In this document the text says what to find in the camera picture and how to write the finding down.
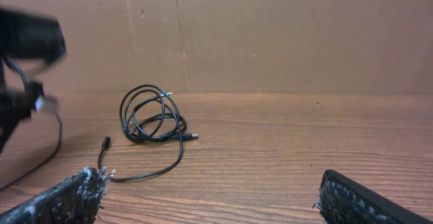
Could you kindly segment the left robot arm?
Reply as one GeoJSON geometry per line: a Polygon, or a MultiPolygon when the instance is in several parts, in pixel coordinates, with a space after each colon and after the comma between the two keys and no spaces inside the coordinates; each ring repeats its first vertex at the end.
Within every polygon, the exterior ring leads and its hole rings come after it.
{"type": "Polygon", "coordinates": [[[45,97],[43,84],[29,81],[16,60],[43,60],[41,72],[66,54],[65,39],[57,19],[1,8],[1,147],[21,120],[37,110],[45,97]],[[18,73],[22,91],[7,89],[4,67],[18,73]]]}

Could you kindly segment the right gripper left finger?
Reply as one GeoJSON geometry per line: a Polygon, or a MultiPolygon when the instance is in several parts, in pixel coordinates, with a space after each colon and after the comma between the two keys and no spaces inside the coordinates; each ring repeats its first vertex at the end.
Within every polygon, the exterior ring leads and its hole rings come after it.
{"type": "Polygon", "coordinates": [[[114,173],[85,167],[1,213],[1,224],[93,224],[114,173]]]}

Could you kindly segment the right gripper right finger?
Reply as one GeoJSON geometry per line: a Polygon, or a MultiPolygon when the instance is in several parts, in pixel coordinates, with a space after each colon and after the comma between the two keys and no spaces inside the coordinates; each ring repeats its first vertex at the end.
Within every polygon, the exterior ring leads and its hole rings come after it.
{"type": "Polygon", "coordinates": [[[432,224],[331,169],[323,174],[319,199],[313,206],[327,224],[432,224]]]}

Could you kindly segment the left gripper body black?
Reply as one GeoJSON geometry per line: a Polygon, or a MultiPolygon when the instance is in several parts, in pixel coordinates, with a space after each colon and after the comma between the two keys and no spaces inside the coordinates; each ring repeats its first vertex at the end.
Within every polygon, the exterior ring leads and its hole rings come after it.
{"type": "Polygon", "coordinates": [[[31,118],[32,111],[57,112],[59,101],[45,95],[43,84],[29,82],[23,91],[1,90],[1,151],[21,120],[31,118]]]}

